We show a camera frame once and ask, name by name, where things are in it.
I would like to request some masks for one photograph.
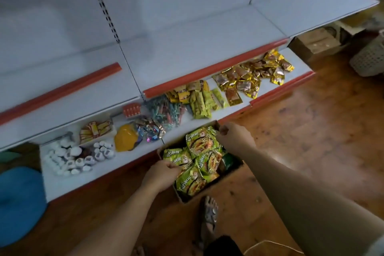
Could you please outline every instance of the person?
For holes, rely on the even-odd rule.
[[[384,221],[380,218],[258,150],[245,127],[226,123],[219,132],[217,140],[249,166],[306,256],[384,255]],[[140,188],[118,212],[69,255],[130,255],[154,198],[172,185],[179,172],[180,167],[168,161],[154,164]],[[204,198],[201,214],[204,255],[222,251],[225,255],[242,255],[230,237],[216,238],[217,215],[215,200]]]

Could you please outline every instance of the brown floor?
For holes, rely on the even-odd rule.
[[[343,56],[327,58],[317,75],[290,97],[238,118],[257,145],[315,181],[324,182],[384,218],[383,83],[361,78]],[[7,255],[64,255],[108,218],[140,184],[148,164],[99,181],[48,207]],[[297,247],[247,167],[210,190],[220,205],[219,234],[245,251],[269,239]],[[194,247],[198,199],[181,205],[169,189],[159,195],[139,243],[151,255],[199,255]],[[298,255],[263,244],[247,255]]]

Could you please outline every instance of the blue round stool seat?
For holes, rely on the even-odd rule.
[[[47,207],[43,177],[28,167],[0,174],[0,247],[25,236]]]

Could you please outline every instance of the right arm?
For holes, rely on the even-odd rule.
[[[377,216],[260,152],[245,127],[227,123],[217,139],[247,163],[305,255],[361,256],[384,234]]]

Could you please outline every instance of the white cable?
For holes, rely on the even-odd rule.
[[[299,251],[299,250],[296,250],[290,246],[287,246],[287,245],[284,245],[284,244],[280,244],[280,243],[276,243],[276,242],[273,242],[273,241],[269,241],[269,240],[262,240],[261,242],[253,245],[252,247],[248,248],[245,252],[244,252],[244,255],[250,250],[250,249],[253,249],[255,248],[256,246],[260,245],[260,244],[263,244],[263,243],[266,243],[266,242],[269,242],[269,243],[272,243],[272,244],[276,244],[276,245],[279,245],[279,246],[283,246],[283,247],[286,247],[286,248],[289,248],[297,253],[300,253],[300,254],[304,254],[303,252]]]

